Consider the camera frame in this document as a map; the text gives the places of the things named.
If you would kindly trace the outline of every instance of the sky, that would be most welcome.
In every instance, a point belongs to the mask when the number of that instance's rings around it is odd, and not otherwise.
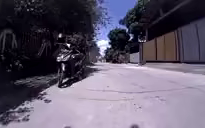
[[[98,31],[97,45],[100,47],[100,52],[104,55],[104,50],[109,47],[109,39],[107,35],[110,30],[124,26],[119,25],[119,20],[122,19],[127,11],[134,7],[137,0],[105,0],[104,7],[108,10],[108,16],[111,18],[110,24],[107,27],[102,27]]]

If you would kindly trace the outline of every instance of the building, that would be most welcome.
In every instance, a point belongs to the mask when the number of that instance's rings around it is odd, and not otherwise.
[[[205,63],[205,0],[148,0],[145,62]]]

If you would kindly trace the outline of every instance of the foliage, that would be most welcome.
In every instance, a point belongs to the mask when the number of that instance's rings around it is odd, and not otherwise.
[[[133,41],[138,42],[138,38],[143,39],[145,32],[141,24],[142,14],[145,10],[144,2],[146,0],[138,0],[134,8],[130,9],[126,16],[119,21],[119,24],[128,28],[129,33],[133,35]]]
[[[123,51],[128,44],[130,36],[125,29],[115,28],[109,32],[108,38],[110,39],[111,48]]]
[[[105,59],[107,62],[124,63],[126,62],[126,52],[129,51],[129,34],[125,29],[115,28],[108,34],[111,48],[106,49]]]
[[[17,38],[26,32],[50,33],[46,38],[53,50],[53,33],[63,32],[75,48],[86,53],[94,45],[95,30],[107,19],[103,0],[0,0],[1,29],[12,29]]]

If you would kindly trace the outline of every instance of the utility pole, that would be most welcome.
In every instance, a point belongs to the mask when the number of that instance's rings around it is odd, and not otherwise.
[[[145,9],[145,0],[142,0],[142,5],[143,5],[143,10]],[[146,30],[146,39],[145,42],[147,41],[148,38],[148,30]],[[139,66],[144,65],[143,62],[143,43],[145,43],[144,41],[139,42]]]

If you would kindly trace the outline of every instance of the road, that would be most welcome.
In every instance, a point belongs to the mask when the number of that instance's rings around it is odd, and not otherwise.
[[[25,102],[0,128],[205,128],[205,75],[96,64],[69,88]]]

